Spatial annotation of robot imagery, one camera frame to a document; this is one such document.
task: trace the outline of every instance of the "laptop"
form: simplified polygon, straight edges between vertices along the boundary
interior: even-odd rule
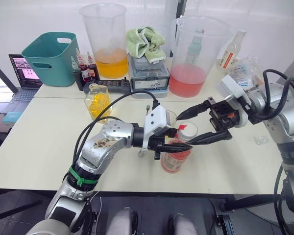
[[[22,55],[9,54],[9,58],[21,89],[14,93],[10,103],[1,112],[4,114],[12,111],[23,112],[42,85],[39,77]]]

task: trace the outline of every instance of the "green band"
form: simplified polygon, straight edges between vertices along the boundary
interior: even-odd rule
[[[80,177],[74,170],[72,167],[70,167],[69,169],[69,173],[71,173],[74,178],[77,179],[77,185],[78,186],[82,186],[83,184],[89,184],[89,185],[92,185],[92,184],[96,184],[98,182],[98,180],[86,180],[85,178],[82,178]]]

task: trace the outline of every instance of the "white bottle cap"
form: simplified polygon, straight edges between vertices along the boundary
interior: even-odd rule
[[[194,123],[186,121],[179,126],[177,137],[179,140],[187,142],[197,135],[197,131],[198,128]]]

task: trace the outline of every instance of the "laptop screen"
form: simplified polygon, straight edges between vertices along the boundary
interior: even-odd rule
[[[22,55],[9,54],[9,57],[21,87],[39,89],[42,82]]]

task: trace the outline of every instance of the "yellow liquid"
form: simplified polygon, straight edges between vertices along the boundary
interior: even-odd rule
[[[94,96],[94,100],[92,101],[91,105],[89,106],[89,112],[95,120],[98,115],[103,111],[105,107],[110,104],[110,97],[107,94],[97,94]],[[108,109],[102,117],[109,116],[111,113],[111,109]]]
[[[126,51],[120,48],[111,54],[107,54],[105,49],[97,51],[95,61],[99,74],[105,78],[120,78],[128,71]]]

